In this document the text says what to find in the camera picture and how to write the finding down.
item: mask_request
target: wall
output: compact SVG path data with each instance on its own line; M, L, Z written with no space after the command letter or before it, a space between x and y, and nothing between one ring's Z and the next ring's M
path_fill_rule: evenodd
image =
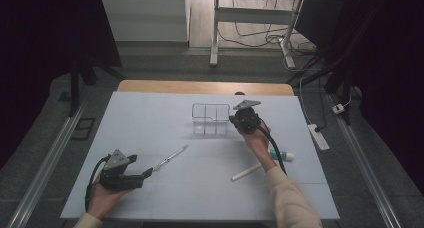
M102 0L115 41L188 41L189 0Z

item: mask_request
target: white pen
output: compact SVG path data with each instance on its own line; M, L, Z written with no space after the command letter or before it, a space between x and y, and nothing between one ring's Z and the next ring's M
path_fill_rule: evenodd
M245 171L242 171L242 172L238 173L237 175L231 177L231 181L236 181L236 180L242 178L243 176L246 176L246 175L254 172L255 170L257 170L257 169L259 169L261 167L262 167L261 163L258 163L256 165L250 167L249 169L247 169Z
M172 155L168 156L165 160L163 160L161 163L157 164L155 167L153 167L153 171L158 171L162 166L164 166L166 163L168 163L172 158L176 157L177 155L181 154L185 149L187 149L188 145L183 146L183 148L179 149L178 151L174 152Z

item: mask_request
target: person's right hand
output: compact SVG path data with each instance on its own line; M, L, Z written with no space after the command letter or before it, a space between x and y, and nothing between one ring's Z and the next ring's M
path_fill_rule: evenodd
M264 130L271 132L271 128L267 127L263 121L261 121L261 127ZM260 131L259 129L256 129L255 132L253 132L252 134L245 134L245 133L242 133L240 131L239 131L239 133L240 133L240 135L243 136L244 141L246 142L247 146L255 154L256 154L256 152L268 151L269 140L265 136L265 134L262 131Z
M263 121L261 121L261 127L265 131L268 131L269 133L271 132L271 128L267 127ZM243 136L247 146L253 151L258 160L261 162L265 171L268 171L277 165L268 152L269 140L262 131L256 129L252 134L245 134L240 131L239 133Z

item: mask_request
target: small white object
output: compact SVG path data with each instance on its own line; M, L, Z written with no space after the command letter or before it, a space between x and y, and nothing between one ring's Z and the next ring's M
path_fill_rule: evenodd
M255 170L257 170L257 169L259 169L259 168L261 168L261 166L262 166L262 165L261 165L260 163L258 163L258 164L256 164L256 165L254 165L254 166L250 167L249 169L247 169L247 170L245 170L245 171L242 171L242 172L238 173L237 175L233 176L233 177L231 178L231 181L236 181L236 180L238 180L238 179L242 178L243 176L247 176L248 174L250 174L250 173L254 172Z
M176 157L177 155L181 154L183 151L187 149L188 145L183 146L183 148L179 149L178 151L174 152L172 155L168 156L165 160L163 160L161 163L157 164L155 167L153 167L153 171L159 171L162 166L166 165L172 158Z
M344 107L342 106L342 104L338 104L336 106L333 106L333 111L336 114L340 114L344 111Z
M311 124L308 125L309 131L311 132L312 138L314 138L315 144L318 146L318 148L321 151L325 151L330 149L330 147L327 144L327 141L325 141L324 136L322 136L321 132L316 132L315 128L317 128L317 125Z
M294 154L291 152L287 152L285 161L292 162L293 160L294 160Z

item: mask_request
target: white table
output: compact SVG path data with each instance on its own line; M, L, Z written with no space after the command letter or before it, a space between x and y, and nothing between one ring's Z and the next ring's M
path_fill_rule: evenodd
M195 135L193 103L236 105L260 100L256 112L272 128L280 150L295 154L285 163L322 219L338 219L325 175L297 97L115 92L61 218L77 219L84 211L85 187L97 161L120 149L138 155L126 174L141 174L185 144L189 148L141 189L123 197L109 218L143 221L270 221L264 171L235 182L231 177L258 161L230 124L226 136Z

